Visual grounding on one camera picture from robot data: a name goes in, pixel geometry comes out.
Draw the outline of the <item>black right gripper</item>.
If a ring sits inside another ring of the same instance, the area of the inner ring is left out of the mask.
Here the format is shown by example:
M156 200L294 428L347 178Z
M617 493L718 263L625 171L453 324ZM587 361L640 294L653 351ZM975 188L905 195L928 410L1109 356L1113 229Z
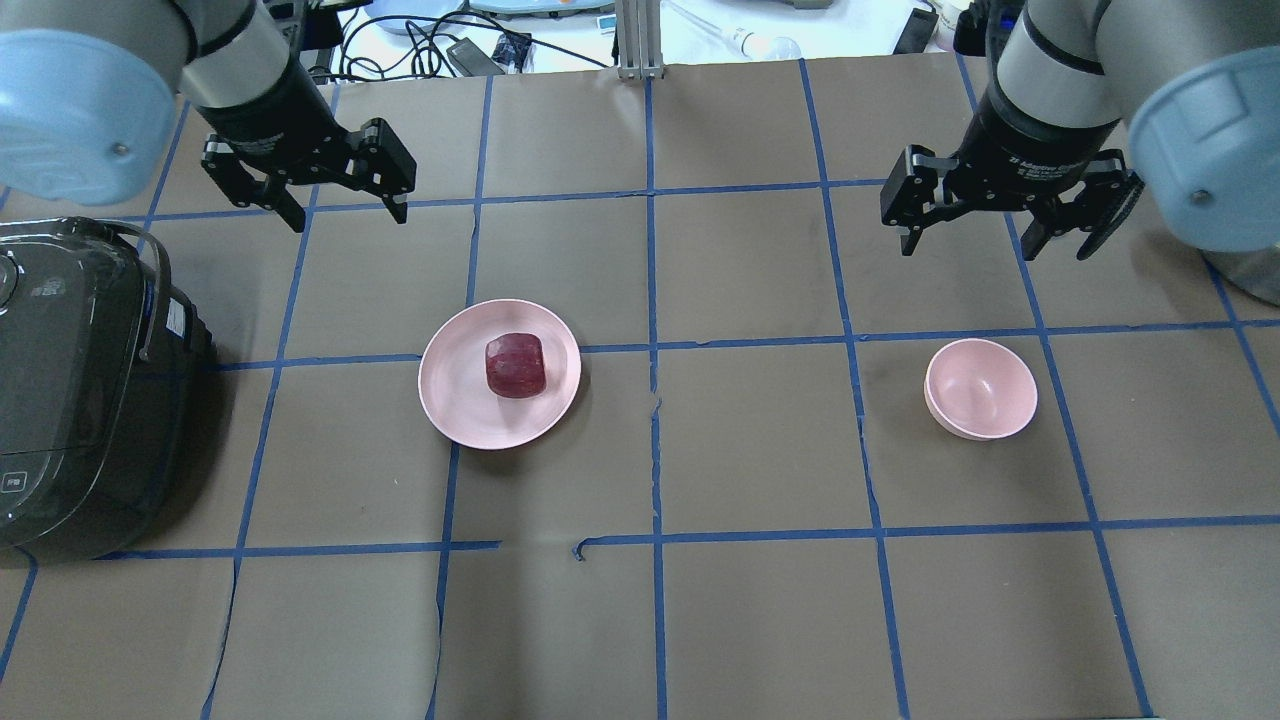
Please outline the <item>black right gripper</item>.
M1030 263L1055 238L1080 231L1075 259L1098 252L1129 218L1144 181L1121 150L1103 150L1119 126L1068 128L1043 123L1012 105L982 100L952 158L908 145L879 191L879 218L899 233L909 258L923 232L979 205L995 208L1034 195L1027 204L1032 223L1020 236L1021 260ZM1080 181L1069 201L1057 195Z

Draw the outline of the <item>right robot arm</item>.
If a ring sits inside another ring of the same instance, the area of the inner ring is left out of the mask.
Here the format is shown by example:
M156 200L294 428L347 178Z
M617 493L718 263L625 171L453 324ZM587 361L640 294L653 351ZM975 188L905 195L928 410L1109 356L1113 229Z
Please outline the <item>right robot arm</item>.
M1275 1L989 1L989 78L959 147L908 145L879 218L925 229L1025 211L1025 261L1082 232L1087 260L1149 197L1229 283L1277 304Z

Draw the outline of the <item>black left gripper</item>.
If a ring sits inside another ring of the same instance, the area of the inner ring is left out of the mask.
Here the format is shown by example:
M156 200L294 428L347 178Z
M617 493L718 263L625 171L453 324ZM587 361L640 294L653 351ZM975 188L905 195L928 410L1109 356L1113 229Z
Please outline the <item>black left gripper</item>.
M210 124L201 167L236 208L276 214L303 233L292 184L339 184L376 196L394 223L408 219L417 163L383 118L348 132L306 70L284 70L264 95L233 108L201 108ZM262 172L259 178L255 172Z

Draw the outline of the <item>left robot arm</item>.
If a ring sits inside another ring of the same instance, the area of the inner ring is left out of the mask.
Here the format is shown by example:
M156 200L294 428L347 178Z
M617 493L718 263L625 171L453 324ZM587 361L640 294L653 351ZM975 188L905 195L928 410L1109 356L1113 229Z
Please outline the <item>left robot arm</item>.
M347 129L265 1L5 1L1 176L106 206L146 188L175 100L207 123L201 167L238 208L307 222L291 187L338 184L407 220L417 165L387 120Z

